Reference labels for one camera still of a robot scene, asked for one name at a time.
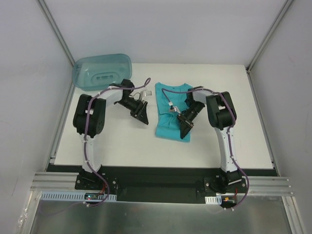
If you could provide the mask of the teal t shirt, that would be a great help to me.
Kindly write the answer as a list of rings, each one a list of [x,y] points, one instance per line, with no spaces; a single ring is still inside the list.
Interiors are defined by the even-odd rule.
[[[180,125],[177,119],[177,112],[171,112],[169,101],[173,102],[179,111],[188,109],[185,94],[192,86],[184,83],[180,86],[168,86],[160,82],[155,84],[156,104],[158,112],[158,124],[156,126],[156,136],[159,138],[190,142],[191,134],[188,133],[184,138],[180,138]]]

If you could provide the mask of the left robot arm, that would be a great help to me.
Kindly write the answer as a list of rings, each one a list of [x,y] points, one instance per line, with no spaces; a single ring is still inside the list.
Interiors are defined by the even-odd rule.
[[[101,163],[95,159],[94,142],[104,129],[106,108],[120,104],[130,111],[130,116],[148,125],[147,104],[142,95],[138,99],[132,97],[134,90],[145,88],[151,81],[147,78],[142,86],[135,87],[129,79],[123,79],[120,84],[112,83],[108,88],[95,96],[82,94],[73,118],[73,126],[80,136],[83,150],[82,182],[93,190],[100,187],[109,188],[107,181],[98,173]]]

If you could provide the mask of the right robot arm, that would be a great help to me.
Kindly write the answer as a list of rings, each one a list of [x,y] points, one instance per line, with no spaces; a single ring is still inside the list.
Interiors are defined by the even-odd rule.
[[[242,173],[235,154],[234,126],[237,115],[230,93],[213,92],[198,86],[189,89],[186,95],[188,109],[177,115],[180,138],[185,138],[194,126],[195,117],[203,108],[207,108],[208,121],[215,129],[221,157],[219,174],[209,182],[209,187],[221,194],[231,192],[241,182]]]

